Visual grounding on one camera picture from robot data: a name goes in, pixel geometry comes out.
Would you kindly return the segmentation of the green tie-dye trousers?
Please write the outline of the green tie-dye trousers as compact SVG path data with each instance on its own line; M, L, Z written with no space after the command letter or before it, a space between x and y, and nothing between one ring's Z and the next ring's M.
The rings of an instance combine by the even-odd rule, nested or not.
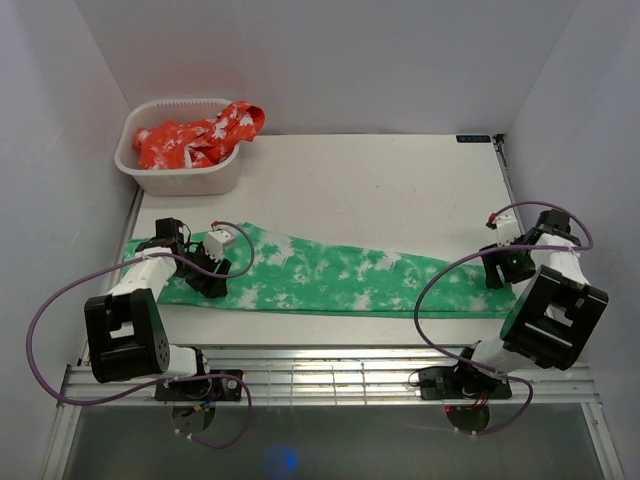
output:
M422 288L444 260L332 245L242 223L225 251L232 267L248 272L228 281L228 293L208 299L173 277L158 299L164 305L333 316L409 318Z

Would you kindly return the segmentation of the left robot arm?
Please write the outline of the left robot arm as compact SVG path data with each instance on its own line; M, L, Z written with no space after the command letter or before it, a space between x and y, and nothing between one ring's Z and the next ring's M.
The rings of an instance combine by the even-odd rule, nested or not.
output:
M135 378L177 378L190 399L205 397L212 387L201 351L172 345L166 335L157 300L173 277L213 299L227 294L225 279L212 278L183 263L227 275L231 262L222 254L235 242L224 229L212 230L193 242L187 226L174 218L155 222L155 235L135 249L136 264L107 294L85 303L84 317L92 373L100 383Z

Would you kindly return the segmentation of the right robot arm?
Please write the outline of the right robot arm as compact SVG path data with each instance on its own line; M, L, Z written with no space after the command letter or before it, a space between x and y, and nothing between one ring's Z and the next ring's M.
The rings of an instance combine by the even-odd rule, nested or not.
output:
M451 375L454 390L464 397L492 393L499 376L527 366L570 368L580 356L608 305L608 294L584 276L570 217L556 209L540 213L535 225L520 234L517 220L494 214L488 227L496 231L493 247L533 245L533 251L504 251L482 258L485 285L497 290L511 285L516 302L499 335L463 350L473 362L458 363Z

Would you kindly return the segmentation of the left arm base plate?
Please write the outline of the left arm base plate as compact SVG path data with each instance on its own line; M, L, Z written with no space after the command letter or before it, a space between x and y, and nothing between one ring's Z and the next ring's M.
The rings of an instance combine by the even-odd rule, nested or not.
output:
M154 393L156 401L163 402L207 402L207 401L239 401L243 388L239 381L244 379L244 372L238 369L211 370L217 375L215 379L190 382L171 382L157 386Z

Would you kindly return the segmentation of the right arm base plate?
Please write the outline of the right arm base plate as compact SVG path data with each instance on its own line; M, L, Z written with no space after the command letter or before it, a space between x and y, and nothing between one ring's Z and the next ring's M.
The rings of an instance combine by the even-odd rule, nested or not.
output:
M512 398L509 383L475 370L454 366L433 366L416 370L409 385L416 387L422 400L507 400Z

